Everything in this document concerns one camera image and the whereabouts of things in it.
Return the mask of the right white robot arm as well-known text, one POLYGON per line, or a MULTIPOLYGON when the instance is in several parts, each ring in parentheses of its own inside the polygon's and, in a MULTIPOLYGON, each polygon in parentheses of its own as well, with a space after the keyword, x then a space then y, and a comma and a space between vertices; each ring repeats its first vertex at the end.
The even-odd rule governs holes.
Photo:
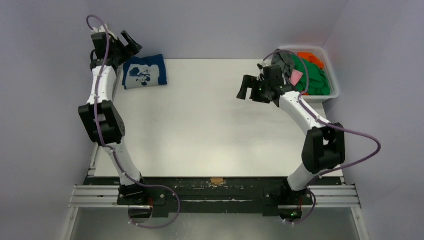
POLYGON ((305 194, 308 185, 327 170, 345 162, 345 134, 331 128, 330 121, 319 115, 292 83, 287 83, 279 66, 260 66, 259 76, 244 75, 237 99, 274 103, 286 112, 305 134, 300 166, 283 181, 278 198, 288 204, 305 194))

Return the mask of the dark blue t shirt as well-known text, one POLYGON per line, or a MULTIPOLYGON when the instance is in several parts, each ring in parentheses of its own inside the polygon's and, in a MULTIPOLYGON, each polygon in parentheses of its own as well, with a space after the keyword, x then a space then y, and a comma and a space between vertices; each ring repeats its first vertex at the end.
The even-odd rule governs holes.
POLYGON ((125 90, 165 86, 168 84, 167 69, 162 54, 132 57, 123 65, 122 85, 125 90))

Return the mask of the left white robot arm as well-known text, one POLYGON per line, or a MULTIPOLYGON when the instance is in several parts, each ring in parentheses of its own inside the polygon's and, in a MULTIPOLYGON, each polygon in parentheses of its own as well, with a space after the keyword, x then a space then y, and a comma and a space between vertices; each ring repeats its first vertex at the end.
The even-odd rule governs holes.
POLYGON ((78 114, 90 140, 103 148, 113 162, 119 176, 120 197, 142 205, 148 201, 149 191, 143 186, 144 178, 127 150, 125 123, 113 103, 120 67, 138 54, 142 46, 125 30, 121 35, 127 45, 105 30, 96 30, 91 35, 94 44, 90 54, 93 82, 89 99, 78 107, 78 114))

